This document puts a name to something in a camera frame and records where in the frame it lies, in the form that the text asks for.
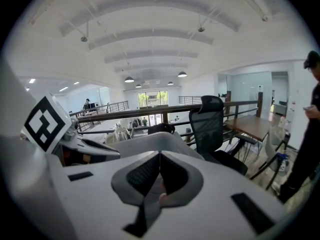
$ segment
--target window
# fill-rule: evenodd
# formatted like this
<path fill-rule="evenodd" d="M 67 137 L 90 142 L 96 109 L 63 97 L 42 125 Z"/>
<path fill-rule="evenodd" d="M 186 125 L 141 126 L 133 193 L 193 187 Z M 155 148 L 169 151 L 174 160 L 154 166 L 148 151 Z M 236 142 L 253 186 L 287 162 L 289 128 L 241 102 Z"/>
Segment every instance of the window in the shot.
<path fill-rule="evenodd" d="M 154 107 L 159 105 L 168 105 L 168 91 L 147 91 L 138 93 L 139 107 Z"/>

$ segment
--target man in black shirt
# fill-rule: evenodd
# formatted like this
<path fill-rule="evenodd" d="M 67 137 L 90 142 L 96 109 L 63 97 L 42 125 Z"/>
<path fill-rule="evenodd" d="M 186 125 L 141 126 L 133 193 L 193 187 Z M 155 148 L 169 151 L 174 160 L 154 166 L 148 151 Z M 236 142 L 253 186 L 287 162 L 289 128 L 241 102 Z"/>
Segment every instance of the man in black shirt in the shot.
<path fill-rule="evenodd" d="M 309 124 L 304 133 L 292 172 L 280 188 L 278 198 L 283 203 L 299 190 L 320 162 L 320 56 L 317 52 L 309 52 L 304 62 L 304 69 L 308 69 L 313 74 L 318 84 L 312 92 L 311 106 L 304 108 L 305 115 L 309 118 Z"/>

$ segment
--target cap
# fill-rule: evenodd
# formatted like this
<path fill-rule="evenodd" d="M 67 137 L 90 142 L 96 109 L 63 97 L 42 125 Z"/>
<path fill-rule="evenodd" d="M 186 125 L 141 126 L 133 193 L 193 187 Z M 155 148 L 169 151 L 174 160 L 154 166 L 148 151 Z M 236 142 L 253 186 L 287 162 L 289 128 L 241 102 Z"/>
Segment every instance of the cap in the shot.
<path fill-rule="evenodd" d="M 316 51 L 312 50 L 308 53 L 308 56 L 305 62 L 303 63 L 303 67 L 304 69 L 315 68 L 317 62 L 320 62 L 320 55 Z"/>

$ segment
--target wooden desk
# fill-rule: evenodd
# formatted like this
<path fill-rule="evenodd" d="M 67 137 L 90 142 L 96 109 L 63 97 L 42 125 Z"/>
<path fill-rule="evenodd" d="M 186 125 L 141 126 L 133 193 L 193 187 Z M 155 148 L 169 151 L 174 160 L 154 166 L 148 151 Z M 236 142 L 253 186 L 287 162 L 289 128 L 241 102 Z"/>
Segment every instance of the wooden desk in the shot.
<path fill-rule="evenodd" d="M 272 126 L 272 122 L 253 115 L 227 120 L 224 123 L 232 130 L 245 133 L 260 142 L 263 141 Z"/>

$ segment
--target door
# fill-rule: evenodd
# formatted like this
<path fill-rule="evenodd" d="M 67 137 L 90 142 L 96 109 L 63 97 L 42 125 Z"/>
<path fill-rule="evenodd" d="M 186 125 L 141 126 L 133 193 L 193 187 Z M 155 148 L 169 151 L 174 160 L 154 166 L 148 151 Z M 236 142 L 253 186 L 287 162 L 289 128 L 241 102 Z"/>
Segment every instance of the door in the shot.
<path fill-rule="evenodd" d="M 162 123 L 162 115 L 161 114 L 156 114 L 155 115 L 155 124 L 161 124 Z"/>
<path fill-rule="evenodd" d="M 149 115 L 149 122 L 150 126 L 155 126 L 157 124 L 156 116 L 154 114 Z"/>

